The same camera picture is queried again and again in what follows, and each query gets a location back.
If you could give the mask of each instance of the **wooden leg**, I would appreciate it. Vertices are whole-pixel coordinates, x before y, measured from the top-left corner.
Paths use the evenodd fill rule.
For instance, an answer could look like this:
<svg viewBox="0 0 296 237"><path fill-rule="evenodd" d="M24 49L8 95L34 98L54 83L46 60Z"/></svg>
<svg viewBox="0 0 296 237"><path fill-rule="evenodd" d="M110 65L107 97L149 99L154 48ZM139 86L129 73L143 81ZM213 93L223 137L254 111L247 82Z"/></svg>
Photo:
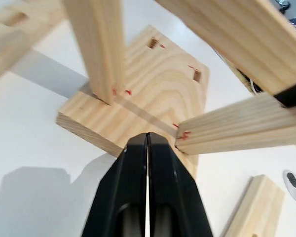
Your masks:
<svg viewBox="0 0 296 237"><path fill-rule="evenodd" d="M16 1L0 10L0 75L65 18L60 0Z"/></svg>
<svg viewBox="0 0 296 237"><path fill-rule="evenodd" d="M267 176L254 177L225 237L274 237L284 196Z"/></svg>
<svg viewBox="0 0 296 237"><path fill-rule="evenodd" d="M296 107L260 94L180 123L176 145L202 154L296 144Z"/></svg>
<svg viewBox="0 0 296 237"><path fill-rule="evenodd" d="M296 84L296 29L266 0L156 0L274 95Z"/></svg>
<svg viewBox="0 0 296 237"><path fill-rule="evenodd" d="M63 0L92 92L107 104L121 92L124 38L120 0Z"/></svg>

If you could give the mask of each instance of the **rectangular hole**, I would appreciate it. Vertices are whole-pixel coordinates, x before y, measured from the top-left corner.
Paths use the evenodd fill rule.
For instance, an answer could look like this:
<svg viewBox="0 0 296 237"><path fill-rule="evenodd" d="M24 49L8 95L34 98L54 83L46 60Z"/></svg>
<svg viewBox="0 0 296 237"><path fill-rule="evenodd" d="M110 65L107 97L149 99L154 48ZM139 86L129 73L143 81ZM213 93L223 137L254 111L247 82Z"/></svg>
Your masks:
<svg viewBox="0 0 296 237"><path fill-rule="evenodd" d="M23 13L23 12L17 12L10 17L8 17L5 21L2 23L5 24L6 26L16 26L21 24L22 22L26 21L29 17Z"/></svg>
<svg viewBox="0 0 296 237"><path fill-rule="evenodd" d="M148 42L147 46L149 48L154 49L158 43L158 40L155 37L152 37L151 40Z"/></svg>
<svg viewBox="0 0 296 237"><path fill-rule="evenodd" d="M193 80L194 80L194 81L197 81L197 82L200 82L200 81L201 81L201 76L202 76L201 71L198 70L198 69L195 69L195 70L194 70Z"/></svg>

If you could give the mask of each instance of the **black clamp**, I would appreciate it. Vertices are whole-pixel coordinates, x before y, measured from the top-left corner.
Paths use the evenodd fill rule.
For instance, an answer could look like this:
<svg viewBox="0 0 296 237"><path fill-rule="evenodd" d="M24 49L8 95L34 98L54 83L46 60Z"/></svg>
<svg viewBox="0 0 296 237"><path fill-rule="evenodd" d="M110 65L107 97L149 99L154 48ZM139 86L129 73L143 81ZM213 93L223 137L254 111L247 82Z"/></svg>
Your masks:
<svg viewBox="0 0 296 237"><path fill-rule="evenodd" d="M286 108L296 106L296 85L284 90L274 96L279 102L281 102Z"/></svg>
<svg viewBox="0 0 296 237"><path fill-rule="evenodd" d="M212 237L194 179L155 133L128 141L99 184L82 236L144 237L147 171L150 236Z"/></svg>

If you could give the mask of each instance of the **red marking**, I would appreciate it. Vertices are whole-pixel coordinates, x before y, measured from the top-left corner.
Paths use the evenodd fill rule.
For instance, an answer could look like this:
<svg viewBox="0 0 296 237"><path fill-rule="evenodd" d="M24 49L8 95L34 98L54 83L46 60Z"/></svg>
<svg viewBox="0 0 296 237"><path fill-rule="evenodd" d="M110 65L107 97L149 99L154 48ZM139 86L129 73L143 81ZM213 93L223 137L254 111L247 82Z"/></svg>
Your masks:
<svg viewBox="0 0 296 237"><path fill-rule="evenodd" d="M183 139L183 141L186 140L186 138L188 138L187 134L191 134L192 132L184 132L182 137L178 137L177 140L179 139Z"/></svg>
<svg viewBox="0 0 296 237"><path fill-rule="evenodd" d="M132 91L131 90L125 90L126 93L128 93L129 95L132 95Z"/></svg>

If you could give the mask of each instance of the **wooden piece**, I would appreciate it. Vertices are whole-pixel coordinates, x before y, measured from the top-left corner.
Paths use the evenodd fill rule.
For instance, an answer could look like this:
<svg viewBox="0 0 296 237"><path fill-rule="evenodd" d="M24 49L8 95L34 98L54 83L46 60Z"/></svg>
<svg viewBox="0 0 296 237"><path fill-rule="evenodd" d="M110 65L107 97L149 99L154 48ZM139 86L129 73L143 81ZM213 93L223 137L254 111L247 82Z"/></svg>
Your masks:
<svg viewBox="0 0 296 237"><path fill-rule="evenodd" d="M124 38L120 0L63 0L92 92L107 104L121 92Z"/></svg>
<svg viewBox="0 0 296 237"><path fill-rule="evenodd" d="M180 123L180 151L189 155L296 144L296 107L262 93Z"/></svg>
<svg viewBox="0 0 296 237"><path fill-rule="evenodd" d="M284 197L266 175L254 177L225 237L274 237Z"/></svg>
<svg viewBox="0 0 296 237"><path fill-rule="evenodd" d="M158 44L151 49L150 40ZM193 80L194 69L201 73ZM166 137L195 177L198 156L174 148L174 124L204 112L209 69L153 27L148 27L126 51L125 89L108 106L82 88L60 110L57 123L108 153L117 156L127 141L143 132Z"/></svg>
<svg viewBox="0 0 296 237"><path fill-rule="evenodd" d="M296 84L296 29L267 0L156 0L256 84Z"/></svg>
<svg viewBox="0 0 296 237"><path fill-rule="evenodd" d="M0 75L64 18L59 0L16 2L0 11Z"/></svg>

